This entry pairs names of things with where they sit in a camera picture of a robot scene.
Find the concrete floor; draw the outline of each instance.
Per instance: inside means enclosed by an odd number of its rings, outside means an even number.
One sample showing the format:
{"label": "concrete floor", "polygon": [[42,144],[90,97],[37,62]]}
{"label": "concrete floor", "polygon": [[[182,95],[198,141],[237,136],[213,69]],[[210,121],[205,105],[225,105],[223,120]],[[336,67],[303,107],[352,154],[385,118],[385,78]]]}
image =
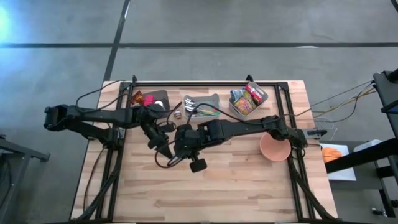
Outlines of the concrete floor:
{"label": "concrete floor", "polygon": [[[0,1],[0,42],[112,43],[124,0]],[[121,42],[398,42],[398,13],[390,0],[131,1]],[[74,104],[100,87],[110,48],[0,49],[0,133],[50,152],[32,160],[19,195],[16,221],[68,220],[87,141],[43,127],[44,108]],[[398,48],[119,49],[111,80],[305,80],[316,103],[397,68]],[[324,110],[345,100],[328,101]],[[81,105],[95,107],[98,94]],[[337,123],[334,140],[392,137],[377,95],[362,98],[355,114]],[[330,116],[344,118],[352,106]],[[330,140],[333,131],[324,139]],[[392,198],[398,187],[387,180]],[[340,218],[389,223],[369,208],[378,192],[333,191]]]}

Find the black metal frame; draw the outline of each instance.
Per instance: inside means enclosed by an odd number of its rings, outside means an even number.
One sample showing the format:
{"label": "black metal frame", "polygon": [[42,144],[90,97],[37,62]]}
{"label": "black metal frame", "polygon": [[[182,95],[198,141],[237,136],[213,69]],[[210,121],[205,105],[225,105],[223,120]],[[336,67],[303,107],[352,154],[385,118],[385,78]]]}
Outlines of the black metal frame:
{"label": "black metal frame", "polygon": [[395,100],[394,102],[383,106],[383,108],[381,108],[381,112],[382,113],[390,113],[390,114],[398,114],[398,111],[390,111],[391,109],[395,108],[398,106],[398,100]]}
{"label": "black metal frame", "polygon": [[0,138],[0,149],[7,151],[3,152],[1,156],[6,157],[8,160],[13,160],[13,163],[17,164],[17,166],[12,167],[12,171],[10,170],[10,172],[12,172],[12,180],[11,183],[9,183],[11,188],[5,195],[4,204],[0,208],[0,223],[8,223],[9,216],[16,204],[16,197],[21,187],[30,158],[38,158],[42,162],[47,162],[50,158],[50,154],[44,154],[24,146],[14,144],[3,138]]}
{"label": "black metal frame", "polygon": [[[131,95],[133,88],[136,88],[136,87],[139,88],[139,87],[166,87],[166,86],[242,86],[245,83],[247,83],[247,81],[253,81],[253,79],[250,75],[248,75],[246,81],[241,81],[241,82],[137,82],[136,78],[133,77],[132,82],[121,82],[121,84],[119,86],[119,96],[123,94],[124,90],[128,90],[129,94]],[[256,83],[259,86],[274,88],[280,116],[284,115],[284,109],[283,109],[283,103],[282,103],[282,97],[281,97],[280,91],[284,91],[288,113],[294,114],[293,106],[292,106],[292,102],[291,102],[291,98],[290,98],[289,86],[288,86],[287,82],[256,82]],[[123,101],[122,98],[120,98],[118,100],[116,109],[121,108],[122,101]],[[126,107],[130,107],[128,100],[126,102]],[[294,116],[290,115],[289,117],[290,117],[291,127],[296,128]],[[121,147],[118,149],[118,155],[117,155],[115,167],[121,167],[125,140],[126,140],[126,136],[123,136]],[[104,167],[104,173],[103,173],[101,186],[104,186],[104,184],[110,178],[109,170],[111,167],[112,155],[113,155],[113,151],[108,150],[108,154],[106,156],[106,161],[105,161],[105,165],[104,165],[105,167]],[[301,151],[297,151],[297,160],[298,160],[298,165],[299,165],[300,176],[302,178],[302,180],[300,180],[300,182],[301,182],[301,184],[308,186],[308,178],[307,178],[304,159],[303,159],[303,155],[302,155]],[[295,210],[296,210],[298,222],[307,222],[308,223],[308,221],[310,220],[310,221],[314,221],[314,223],[319,223],[322,221],[325,221],[328,223],[329,222],[348,223],[348,222],[342,222],[339,220],[327,220],[327,219],[326,220],[317,220],[315,217],[314,207],[311,204],[310,199],[307,196],[307,194],[305,195],[305,198],[306,198],[309,218],[304,218],[302,205],[301,205],[301,201],[300,201],[299,188],[297,187],[297,184],[298,184],[298,182],[296,181],[297,178],[294,178],[295,176],[298,175],[298,172],[295,168],[292,154],[290,154],[289,158],[287,159],[287,163],[288,163],[288,168],[289,168],[290,180],[292,183],[292,193],[293,193]],[[108,214],[107,214],[106,218],[102,218],[102,216],[103,216],[103,199],[102,199],[101,202],[99,203],[99,205],[97,206],[94,220],[87,220],[87,219],[70,220],[69,222],[65,222],[65,223],[91,223],[91,222],[95,222],[95,221],[98,221],[98,223],[112,222],[113,215],[114,215],[114,207],[115,207],[116,197],[117,197],[118,182],[119,182],[119,172],[117,173],[117,177],[113,180],[111,196],[110,196],[110,200],[109,200],[109,209],[108,209]]]}

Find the orange bowl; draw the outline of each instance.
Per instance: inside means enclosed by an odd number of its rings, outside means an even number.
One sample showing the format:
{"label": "orange bowl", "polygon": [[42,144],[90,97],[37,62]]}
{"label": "orange bowl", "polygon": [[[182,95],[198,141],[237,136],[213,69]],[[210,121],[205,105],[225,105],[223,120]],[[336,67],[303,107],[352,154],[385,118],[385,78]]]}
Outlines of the orange bowl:
{"label": "orange bowl", "polygon": [[269,160],[280,162],[288,158],[292,148],[289,140],[278,141],[269,133],[265,133],[260,139],[260,150]]}

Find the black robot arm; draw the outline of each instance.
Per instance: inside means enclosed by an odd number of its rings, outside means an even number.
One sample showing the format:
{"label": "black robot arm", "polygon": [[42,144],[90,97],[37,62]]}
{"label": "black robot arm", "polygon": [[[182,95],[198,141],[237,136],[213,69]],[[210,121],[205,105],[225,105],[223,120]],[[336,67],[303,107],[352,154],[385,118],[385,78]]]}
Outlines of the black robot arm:
{"label": "black robot arm", "polygon": [[[123,129],[140,126],[150,140],[148,147],[152,149],[167,145],[169,141],[169,137],[165,134],[168,127],[156,125],[157,119],[167,115],[164,112],[166,111],[159,105],[134,106],[114,111],[58,105],[45,109],[44,127],[49,131],[68,129],[80,133],[87,139],[98,139],[108,149],[118,149],[121,130],[117,128],[102,129],[86,123],[86,121],[110,123]],[[168,158],[172,157],[168,148],[162,150],[161,153]]]}
{"label": "black robot arm", "polygon": [[307,147],[307,140],[301,129],[287,127],[285,121],[278,116],[267,116],[245,122],[230,122],[214,119],[198,124],[193,130],[190,124],[177,127],[175,133],[174,151],[179,159],[191,159],[192,172],[207,168],[204,159],[199,159],[199,152],[207,147],[217,146],[234,136],[268,132],[274,139],[282,141],[288,139],[292,147],[303,149]]}

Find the wooden tabletop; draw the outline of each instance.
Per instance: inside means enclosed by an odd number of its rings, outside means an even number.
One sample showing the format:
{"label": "wooden tabletop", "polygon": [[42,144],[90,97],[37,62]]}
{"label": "wooden tabletop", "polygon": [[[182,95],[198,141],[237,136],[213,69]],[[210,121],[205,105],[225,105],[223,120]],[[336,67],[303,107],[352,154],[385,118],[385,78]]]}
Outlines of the wooden tabletop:
{"label": "wooden tabletop", "polygon": [[[294,107],[298,114],[309,108],[304,81],[287,81]],[[182,101],[185,95],[208,96],[219,94],[221,109],[229,112],[229,91],[236,87],[153,87],[135,88],[143,93],[167,90],[170,107]],[[119,83],[112,84],[101,92],[98,106],[103,106],[118,96]],[[253,119],[279,114],[272,87],[263,87],[268,100],[252,115]],[[282,94],[284,111],[287,111]],[[116,103],[108,110],[114,110]],[[174,120],[177,125],[186,120]],[[311,112],[296,119],[298,128],[313,128]],[[107,128],[106,124],[95,125]],[[168,133],[174,139],[174,133]],[[161,169],[154,162],[154,150],[147,147],[148,138],[141,128],[129,129],[118,196],[114,210],[114,222],[289,222],[297,221],[292,186],[287,162],[271,162],[262,156],[259,139],[263,134],[232,138],[221,146],[205,149],[208,168],[191,173],[190,161],[183,161],[171,169]],[[98,141],[91,141],[83,165],[72,218],[83,212],[83,196],[93,164],[102,150]],[[312,192],[326,210],[337,217],[335,203],[323,163],[320,148],[305,149],[304,158],[308,181]],[[94,199],[101,184],[105,162],[102,154],[88,189],[86,206]],[[160,162],[167,163],[160,156]],[[108,211],[109,194],[105,198],[104,214]],[[300,190],[304,216],[308,217],[305,200]]]}

